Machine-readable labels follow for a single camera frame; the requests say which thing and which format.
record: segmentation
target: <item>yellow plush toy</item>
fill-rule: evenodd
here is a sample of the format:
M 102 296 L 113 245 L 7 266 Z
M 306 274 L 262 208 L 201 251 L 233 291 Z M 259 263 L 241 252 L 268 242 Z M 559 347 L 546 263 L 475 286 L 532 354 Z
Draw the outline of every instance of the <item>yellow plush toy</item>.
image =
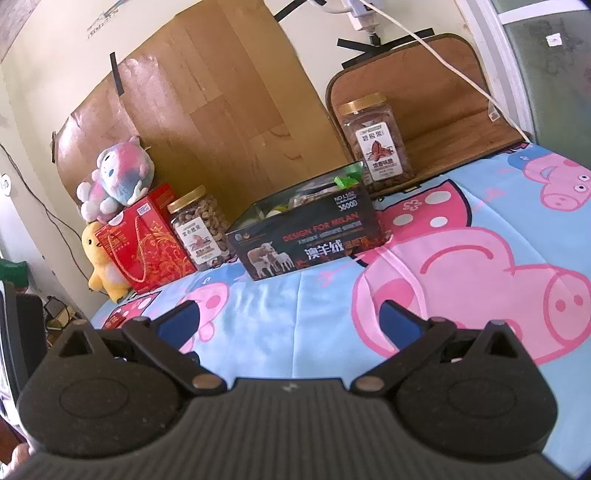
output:
M 95 268 L 88 281 L 88 286 L 94 291 L 104 288 L 111 300 L 117 303 L 128 294 L 131 285 L 111 261 L 105 248 L 101 246 L 96 238 L 95 232 L 102 226 L 100 222 L 92 222 L 82 232 L 84 252 Z

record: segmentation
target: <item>plastic jar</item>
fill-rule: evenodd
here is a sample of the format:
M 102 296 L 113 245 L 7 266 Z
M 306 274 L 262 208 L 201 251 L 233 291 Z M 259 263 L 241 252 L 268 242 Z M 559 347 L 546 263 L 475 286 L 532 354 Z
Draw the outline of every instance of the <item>plastic jar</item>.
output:
M 233 258 L 224 236 L 230 224 L 203 185 L 167 208 L 172 214 L 171 226 L 198 271 L 218 267 Z
M 392 108 L 383 93 L 341 105 L 343 130 L 357 160 L 363 160 L 363 182 L 370 192 L 414 177 Z

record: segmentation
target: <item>gift bag handle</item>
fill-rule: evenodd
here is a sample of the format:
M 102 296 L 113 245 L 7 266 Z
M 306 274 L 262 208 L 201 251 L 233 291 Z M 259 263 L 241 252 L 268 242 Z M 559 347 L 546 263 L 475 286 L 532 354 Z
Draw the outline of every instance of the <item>gift bag handle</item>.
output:
M 142 260 L 142 267 L 144 268 L 144 276 L 142 278 L 135 278 L 131 273 L 129 273 L 129 271 L 123 265 L 121 265 L 119 258 L 117 258 L 117 253 L 115 252 L 115 249 L 113 248 L 113 242 L 112 242 L 111 236 L 109 234 L 107 234 L 107 241 L 109 242 L 111 252 L 113 252 L 113 258 L 115 259 L 115 262 L 117 263 L 117 266 L 119 267 L 119 269 L 124 274 L 126 274 L 129 278 L 131 278 L 132 280 L 134 280 L 138 283 L 144 283 L 146 281 L 146 278 L 148 277 L 148 269 L 146 268 L 144 247 L 142 246 L 142 242 L 139 239 L 139 217 L 135 218 L 135 236 L 138 238 L 139 254 L 140 254 L 141 260 Z

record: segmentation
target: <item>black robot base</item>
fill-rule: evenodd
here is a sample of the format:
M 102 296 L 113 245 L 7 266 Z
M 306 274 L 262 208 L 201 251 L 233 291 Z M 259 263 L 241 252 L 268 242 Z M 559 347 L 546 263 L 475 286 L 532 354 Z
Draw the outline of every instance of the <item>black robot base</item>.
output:
M 64 331 L 20 396 L 37 453 L 12 480 L 567 478 L 540 453 L 556 401 L 502 322 L 414 319 L 420 337 L 349 390 L 229 390 L 138 320 Z

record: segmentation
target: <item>pink and blue plush toy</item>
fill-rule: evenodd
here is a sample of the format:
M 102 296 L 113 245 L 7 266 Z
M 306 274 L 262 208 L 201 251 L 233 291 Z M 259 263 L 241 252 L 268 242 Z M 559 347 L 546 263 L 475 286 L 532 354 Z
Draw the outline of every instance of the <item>pink and blue plush toy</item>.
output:
M 139 137 L 104 150 L 96 166 L 94 183 L 80 183 L 76 191 L 83 202 L 80 213 L 87 222 L 108 222 L 122 207 L 144 197 L 154 179 L 154 162 L 139 144 Z

